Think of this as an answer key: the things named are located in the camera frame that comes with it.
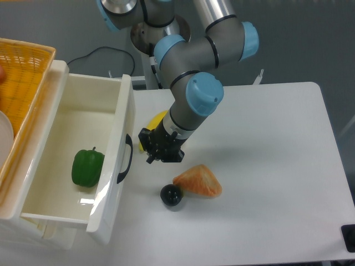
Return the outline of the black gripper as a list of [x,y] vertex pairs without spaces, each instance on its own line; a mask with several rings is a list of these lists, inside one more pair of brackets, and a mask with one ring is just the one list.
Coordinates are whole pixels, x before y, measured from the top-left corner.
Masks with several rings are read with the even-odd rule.
[[171,135],[167,133],[162,121],[159,122],[154,131],[142,128],[138,137],[143,150],[148,154],[146,160],[148,164],[152,164],[156,159],[156,152],[161,155],[160,161],[164,163],[180,163],[185,156],[185,153],[181,150],[185,140],[178,139],[177,132]]

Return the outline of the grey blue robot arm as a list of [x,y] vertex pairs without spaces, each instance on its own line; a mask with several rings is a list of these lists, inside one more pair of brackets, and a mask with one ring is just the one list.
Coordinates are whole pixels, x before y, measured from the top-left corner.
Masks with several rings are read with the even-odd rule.
[[192,42],[179,33],[173,1],[97,1],[111,30],[145,26],[158,73],[175,99],[155,129],[142,129],[139,141],[147,162],[180,162],[181,147],[224,97],[210,73],[257,53],[259,37],[249,22],[238,19],[231,1],[195,1],[205,36]]

